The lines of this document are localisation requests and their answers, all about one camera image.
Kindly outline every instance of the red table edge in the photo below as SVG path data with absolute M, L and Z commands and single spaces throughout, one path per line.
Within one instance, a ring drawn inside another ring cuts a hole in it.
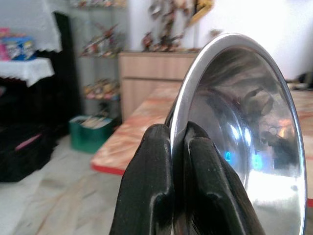
M 308 207 L 313 207 L 313 199 L 308 198 Z
M 113 167 L 107 167 L 107 166 L 100 166 L 100 165 L 95 165 L 91 164 L 91 168 L 93 170 L 96 170 L 100 173 L 108 173 L 108 174 L 113 174 L 113 175 L 124 175 L 125 170 L 119 169 L 119 168 L 113 168 Z

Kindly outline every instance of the colorful box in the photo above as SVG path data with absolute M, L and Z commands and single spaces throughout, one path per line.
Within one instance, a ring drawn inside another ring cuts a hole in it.
M 1 40 L 11 60 L 33 60 L 36 58 L 31 37 L 4 37 Z

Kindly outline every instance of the tiled floor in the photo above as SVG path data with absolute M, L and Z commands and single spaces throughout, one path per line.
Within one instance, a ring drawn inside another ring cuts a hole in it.
M 121 177 L 90 170 L 91 157 L 65 137 L 42 170 L 0 184 L 0 235 L 109 234 Z M 313 161 L 307 168 L 313 177 Z M 306 234 L 313 235 L 313 209 Z

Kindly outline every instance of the display shelf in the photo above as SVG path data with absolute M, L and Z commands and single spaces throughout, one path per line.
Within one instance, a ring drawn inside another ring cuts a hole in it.
M 98 101 L 120 101 L 121 96 L 120 95 L 116 95 L 115 98 L 111 97 L 111 98 L 101 98 L 101 99 L 97 99 L 97 98 L 87 98 L 85 96 L 85 99 L 87 100 L 98 100 Z
M 82 86 L 96 84 L 108 79 L 119 87 L 118 54 L 125 48 L 128 19 L 126 0 L 72 0 L 71 4 L 75 54 L 79 63 Z M 83 91 L 81 99 L 84 113 L 93 114 L 99 110 L 99 103 L 108 105 L 110 117 L 120 117 L 120 94 L 106 98 L 99 95 L 87 96 Z
M 117 58 L 118 53 L 110 54 L 110 55 L 105 55 L 104 54 L 81 54 L 80 57 L 92 57 L 92 58 L 107 58 L 107 59 L 115 59 Z
M 126 8 L 126 0 L 71 0 L 70 4 L 74 8 Z

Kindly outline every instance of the wooden cabinet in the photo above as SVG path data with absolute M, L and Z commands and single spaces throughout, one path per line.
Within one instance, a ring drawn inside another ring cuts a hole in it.
M 181 83 L 195 56 L 193 53 L 120 53 L 123 120 L 160 84 Z

